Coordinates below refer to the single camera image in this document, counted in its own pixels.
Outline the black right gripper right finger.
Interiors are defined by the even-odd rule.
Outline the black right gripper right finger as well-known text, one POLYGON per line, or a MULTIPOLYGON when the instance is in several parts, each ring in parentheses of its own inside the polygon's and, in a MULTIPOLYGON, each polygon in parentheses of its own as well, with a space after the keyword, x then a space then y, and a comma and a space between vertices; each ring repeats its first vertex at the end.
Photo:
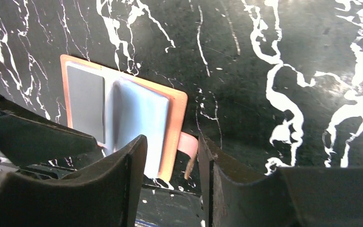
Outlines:
POLYGON ((363 168, 282 167, 262 175, 199 137, 208 227, 363 227, 363 168))

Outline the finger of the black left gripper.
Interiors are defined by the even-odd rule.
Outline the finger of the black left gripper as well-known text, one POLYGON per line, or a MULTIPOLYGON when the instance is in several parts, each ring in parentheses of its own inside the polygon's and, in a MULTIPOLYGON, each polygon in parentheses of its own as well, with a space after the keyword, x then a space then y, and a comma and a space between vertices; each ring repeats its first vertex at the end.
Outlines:
POLYGON ((80 169, 103 157, 93 136, 47 120, 0 94, 0 170, 61 160, 80 169))

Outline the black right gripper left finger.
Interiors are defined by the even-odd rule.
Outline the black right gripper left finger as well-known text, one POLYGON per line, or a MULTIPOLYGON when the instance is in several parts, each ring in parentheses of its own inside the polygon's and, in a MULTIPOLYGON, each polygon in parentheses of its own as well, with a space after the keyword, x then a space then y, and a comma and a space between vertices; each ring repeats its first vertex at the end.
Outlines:
POLYGON ((139 135, 62 179, 0 171, 0 227, 132 227, 146 156, 139 135))

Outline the pink leather card holder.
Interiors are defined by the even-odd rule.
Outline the pink leather card holder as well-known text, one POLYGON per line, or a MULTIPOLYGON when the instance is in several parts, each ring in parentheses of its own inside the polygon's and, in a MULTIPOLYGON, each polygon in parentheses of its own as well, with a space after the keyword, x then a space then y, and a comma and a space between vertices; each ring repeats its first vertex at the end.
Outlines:
POLYGON ((190 158, 184 174, 185 179, 189 178, 198 151, 198 140, 182 132, 188 102, 185 92, 63 54, 60 64, 67 123, 66 66, 72 63, 95 69, 104 78, 105 143, 98 144, 104 148, 106 155, 119 151, 142 134, 147 138, 145 176, 169 181, 176 153, 180 151, 190 158))

